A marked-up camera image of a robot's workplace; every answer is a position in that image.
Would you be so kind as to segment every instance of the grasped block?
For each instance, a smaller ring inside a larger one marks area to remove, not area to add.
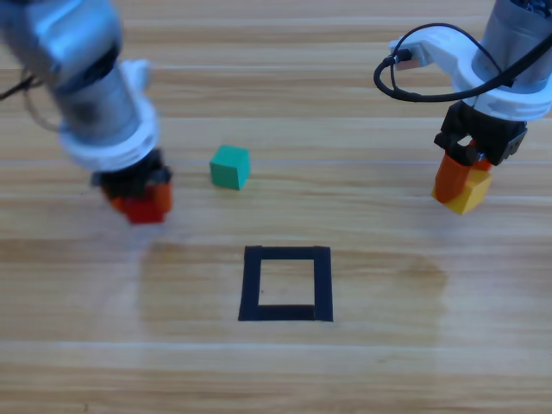
[[[214,185],[241,190],[251,173],[249,150],[222,145],[210,162]]]
[[[483,170],[472,168],[467,177],[464,191],[456,198],[445,203],[453,212],[463,215],[473,210],[484,199],[491,186],[492,175]],[[436,199],[435,187],[431,194]]]

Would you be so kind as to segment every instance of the black tape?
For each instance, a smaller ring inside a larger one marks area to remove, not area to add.
[[[313,260],[314,296],[312,304],[259,305],[260,268],[263,260]],[[333,322],[331,251],[311,248],[245,248],[240,321],[324,321]]]

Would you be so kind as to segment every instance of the silver metal arm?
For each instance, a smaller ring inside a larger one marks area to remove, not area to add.
[[[109,0],[0,1],[4,39],[46,84],[82,142],[113,145],[139,126],[117,62],[122,24]]]

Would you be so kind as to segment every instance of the block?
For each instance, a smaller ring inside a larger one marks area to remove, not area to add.
[[[241,190],[251,173],[251,159],[246,148],[222,145],[210,162],[214,185]]]
[[[492,175],[488,171],[472,168],[467,177],[464,191],[453,200],[445,203],[453,212],[464,215],[477,207],[484,199],[491,186]],[[436,199],[436,189],[432,197]]]
[[[463,166],[448,155],[443,155],[436,175],[435,199],[442,204],[457,198],[466,188],[471,168]]]

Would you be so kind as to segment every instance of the green cube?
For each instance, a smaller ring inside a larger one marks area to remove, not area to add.
[[[251,173],[249,150],[222,145],[210,162],[214,185],[241,190]]]

